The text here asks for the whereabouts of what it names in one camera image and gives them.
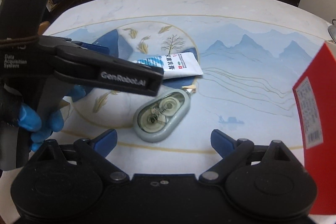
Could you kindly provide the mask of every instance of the blue glove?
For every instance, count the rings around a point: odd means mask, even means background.
[[[73,101],[77,101],[86,95],[83,87],[76,85],[67,96],[71,96]],[[22,104],[20,107],[18,125],[31,131],[31,150],[36,152],[42,143],[50,137],[52,132],[61,131],[64,126],[63,117],[60,110],[51,113],[50,117],[42,125],[39,115],[28,105]]]

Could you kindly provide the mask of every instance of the table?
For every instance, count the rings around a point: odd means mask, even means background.
[[[69,143],[116,128],[118,145],[107,159],[130,176],[199,176],[220,160],[210,145],[216,128],[260,145],[281,139],[303,163],[291,88],[323,41],[330,39],[328,25],[276,0],[94,0],[73,7],[45,35],[114,42],[119,57],[128,60],[167,54],[162,44],[175,35],[184,42],[181,51],[195,53],[204,76],[192,80],[198,90],[189,113],[160,143],[146,143],[130,128],[133,113],[150,98],[101,89],[72,104],[64,129],[53,138]],[[171,87],[166,83],[160,93]],[[9,202],[16,173],[5,172],[0,180],[0,214],[6,221],[17,216]],[[335,222],[332,217],[315,220]]]

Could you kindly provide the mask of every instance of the transparent window of correction tape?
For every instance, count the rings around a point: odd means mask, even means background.
[[[137,118],[138,125],[147,133],[159,132],[183,104],[183,94],[172,92],[142,109]]]

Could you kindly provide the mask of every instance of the tree illustration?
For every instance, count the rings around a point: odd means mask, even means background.
[[[185,41],[182,37],[177,37],[177,34],[173,34],[171,37],[168,37],[166,41],[162,43],[161,49],[168,50],[168,54],[171,54],[172,50],[180,50],[183,48]]]

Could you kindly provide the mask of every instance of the white tube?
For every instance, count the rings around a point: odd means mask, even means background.
[[[149,57],[133,62],[163,68],[164,79],[203,75],[202,69],[192,52]]]

